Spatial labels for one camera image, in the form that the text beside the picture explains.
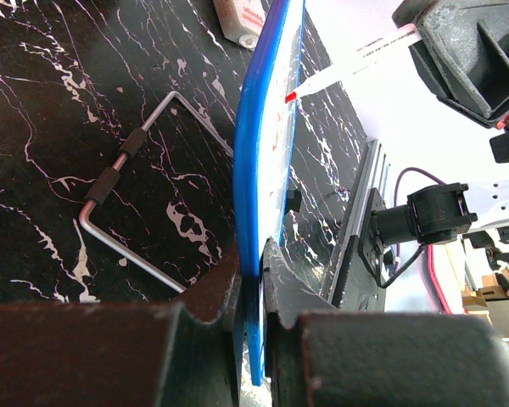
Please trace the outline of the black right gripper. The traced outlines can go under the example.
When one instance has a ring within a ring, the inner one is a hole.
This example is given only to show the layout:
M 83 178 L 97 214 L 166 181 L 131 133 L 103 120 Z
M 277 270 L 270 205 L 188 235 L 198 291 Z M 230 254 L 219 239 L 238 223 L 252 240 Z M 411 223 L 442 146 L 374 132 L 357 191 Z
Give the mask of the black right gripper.
M 423 83 L 446 106 L 503 133 L 489 140 L 509 163 L 509 1 L 404 1 L 394 24 L 413 24 L 410 52 Z

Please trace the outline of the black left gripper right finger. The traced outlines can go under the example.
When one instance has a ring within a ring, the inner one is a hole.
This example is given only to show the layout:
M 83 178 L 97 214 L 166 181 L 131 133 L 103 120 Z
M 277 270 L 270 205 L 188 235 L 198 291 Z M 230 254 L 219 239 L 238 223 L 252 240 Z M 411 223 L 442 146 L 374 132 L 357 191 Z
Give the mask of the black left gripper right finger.
M 509 406 L 509 347 L 468 315 L 345 313 L 262 255 L 275 406 Z

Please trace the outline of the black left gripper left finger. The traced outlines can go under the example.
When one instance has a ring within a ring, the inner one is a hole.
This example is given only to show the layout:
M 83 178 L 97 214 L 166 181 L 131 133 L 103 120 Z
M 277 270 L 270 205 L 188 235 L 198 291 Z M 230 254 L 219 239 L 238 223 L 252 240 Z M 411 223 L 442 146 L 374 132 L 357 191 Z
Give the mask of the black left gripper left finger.
M 0 305 L 0 406 L 236 406 L 240 288 L 232 249 L 167 302 Z

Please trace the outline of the red capped whiteboard marker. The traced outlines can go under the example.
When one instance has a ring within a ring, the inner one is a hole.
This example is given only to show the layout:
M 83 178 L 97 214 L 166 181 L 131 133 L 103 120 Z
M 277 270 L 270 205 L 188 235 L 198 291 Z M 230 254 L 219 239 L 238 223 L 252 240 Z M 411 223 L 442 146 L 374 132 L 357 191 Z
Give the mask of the red capped whiteboard marker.
M 413 23 L 403 25 L 387 36 L 379 37 L 358 48 L 337 64 L 332 64 L 309 76 L 284 98 L 284 102 L 291 103 L 304 96 L 317 93 L 341 81 L 345 76 L 353 76 L 421 40 L 420 31 Z

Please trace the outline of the white whiteboard blue frame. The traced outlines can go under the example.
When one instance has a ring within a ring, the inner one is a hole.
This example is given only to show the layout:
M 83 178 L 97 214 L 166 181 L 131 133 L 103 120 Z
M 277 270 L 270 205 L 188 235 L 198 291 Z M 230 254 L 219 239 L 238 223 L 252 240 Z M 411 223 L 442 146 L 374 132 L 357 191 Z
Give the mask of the white whiteboard blue frame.
M 251 382 L 262 384 L 266 363 L 263 252 L 279 243 L 294 150 L 297 105 L 286 96 L 299 84 L 305 4 L 271 3 L 243 81 L 232 166 L 236 238 Z

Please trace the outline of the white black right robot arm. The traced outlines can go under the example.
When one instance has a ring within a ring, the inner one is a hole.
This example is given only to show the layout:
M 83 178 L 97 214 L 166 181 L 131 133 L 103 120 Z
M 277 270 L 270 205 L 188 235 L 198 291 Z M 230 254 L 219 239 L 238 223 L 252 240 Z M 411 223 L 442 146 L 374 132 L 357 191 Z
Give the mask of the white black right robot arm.
M 421 41 L 412 60 L 444 105 L 485 128 L 494 160 L 509 163 L 509 1 L 404 1 L 393 21 L 414 25 Z M 458 235 L 509 225 L 509 180 L 425 187 L 404 205 L 373 209 L 382 244 L 446 243 Z

